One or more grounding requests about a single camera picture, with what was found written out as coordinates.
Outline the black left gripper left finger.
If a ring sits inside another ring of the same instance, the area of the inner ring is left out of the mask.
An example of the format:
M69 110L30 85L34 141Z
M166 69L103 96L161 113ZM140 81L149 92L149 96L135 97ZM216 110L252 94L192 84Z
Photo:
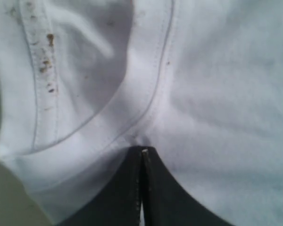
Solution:
M141 220L142 147L130 147L111 180L59 226L138 226Z

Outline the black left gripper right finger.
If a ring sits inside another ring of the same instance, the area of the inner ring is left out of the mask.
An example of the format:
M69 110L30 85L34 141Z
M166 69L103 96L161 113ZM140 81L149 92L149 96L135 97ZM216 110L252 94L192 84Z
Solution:
M146 226L221 225L221 218L179 185L155 148L143 148L141 155L141 199Z

